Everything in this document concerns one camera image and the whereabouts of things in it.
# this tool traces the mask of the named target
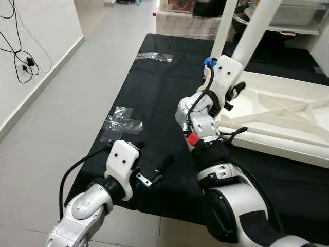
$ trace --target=tile floor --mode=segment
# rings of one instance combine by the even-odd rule
[[[1,246],[44,245],[62,175],[88,153],[145,34],[156,31],[155,0],[107,9],[92,2],[75,0],[86,42],[0,143]],[[203,226],[115,207],[90,246],[194,247],[200,239],[215,246]]]

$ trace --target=white pole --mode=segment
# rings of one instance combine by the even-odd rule
[[[226,0],[223,16],[221,18],[221,23],[217,31],[214,46],[211,51],[211,58],[218,59],[223,52],[226,37],[231,26],[234,11],[236,8],[238,0]]]
[[[243,70],[262,39],[266,28],[277,12],[282,0],[261,0],[244,31],[232,59],[240,62]]]

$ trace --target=clear plastic bag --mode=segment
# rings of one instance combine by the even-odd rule
[[[135,60],[145,59],[145,58],[168,62],[168,63],[171,63],[173,61],[173,55],[156,53],[156,52],[139,53],[137,54]]]
[[[129,119],[132,112],[133,108],[116,107],[114,114],[105,120],[100,141],[108,143],[110,140],[120,140],[123,133],[137,135],[142,131],[142,121]]]

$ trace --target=table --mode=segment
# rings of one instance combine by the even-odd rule
[[[139,161],[141,173],[150,177],[168,154],[175,156],[165,179],[153,189],[139,186],[134,197],[120,205],[143,213],[203,224],[202,192],[196,170],[174,114],[180,99],[195,93],[201,85],[203,60],[210,54],[212,41],[148,34],[139,52],[172,54],[171,63],[141,59],[134,62],[113,104],[133,108],[131,119],[141,120],[138,135],[124,134],[127,141],[145,142]],[[231,55],[235,44],[227,43]],[[269,75],[326,84],[328,78],[314,72],[315,61],[306,50],[275,50],[258,47],[246,70]],[[90,153],[103,147],[100,130]],[[285,158],[239,147],[230,149],[232,157],[243,163],[263,183],[276,205],[287,233],[315,243],[329,244],[329,171]],[[86,190],[95,177],[103,177],[106,152],[86,161],[67,201]]]

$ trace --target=black cloth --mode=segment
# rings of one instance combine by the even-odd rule
[[[113,104],[131,107],[131,119],[141,120],[144,130],[138,135],[124,134],[127,141],[145,142],[138,165],[149,178],[154,168],[168,154],[175,156],[164,180],[153,189],[139,186],[129,202],[129,209],[203,224],[202,192],[197,172],[182,131],[175,121],[178,102],[195,93],[202,84],[203,60],[210,55],[212,41],[148,34],[139,52],[172,54],[171,63],[141,59],[134,62]],[[235,44],[228,43],[230,55]],[[314,72],[315,61],[304,50],[257,50],[246,70],[326,84],[328,78]],[[103,147],[99,132],[90,153]],[[327,169],[288,160],[244,148],[232,147],[231,156],[243,163],[263,184],[277,207],[285,230],[309,241],[328,244]],[[107,153],[101,153],[82,166],[67,200],[86,190],[95,177],[104,176]]]

